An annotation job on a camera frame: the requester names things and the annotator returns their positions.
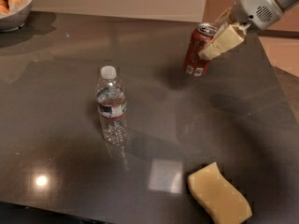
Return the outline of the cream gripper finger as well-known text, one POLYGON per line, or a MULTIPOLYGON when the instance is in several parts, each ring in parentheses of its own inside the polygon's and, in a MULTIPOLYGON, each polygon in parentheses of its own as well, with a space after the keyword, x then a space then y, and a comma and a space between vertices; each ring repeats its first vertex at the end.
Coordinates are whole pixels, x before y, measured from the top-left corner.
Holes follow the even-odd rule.
POLYGON ((214 37, 199 52, 199 57, 211 61, 240 45, 247 34, 247 28, 238 22, 224 23, 214 37))
POLYGON ((220 16, 214 21, 214 25, 216 27, 221 27, 225 23, 231 23, 231 9, 228 7, 226 8, 220 16))

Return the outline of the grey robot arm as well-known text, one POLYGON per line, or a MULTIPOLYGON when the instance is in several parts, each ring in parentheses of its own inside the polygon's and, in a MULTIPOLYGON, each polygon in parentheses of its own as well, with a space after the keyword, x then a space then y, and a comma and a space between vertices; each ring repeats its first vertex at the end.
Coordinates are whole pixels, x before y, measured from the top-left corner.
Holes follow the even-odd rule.
POLYGON ((248 31, 263 31, 279 21, 299 0, 235 0, 214 22, 217 32, 198 55, 211 61, 240 45, 248 31))

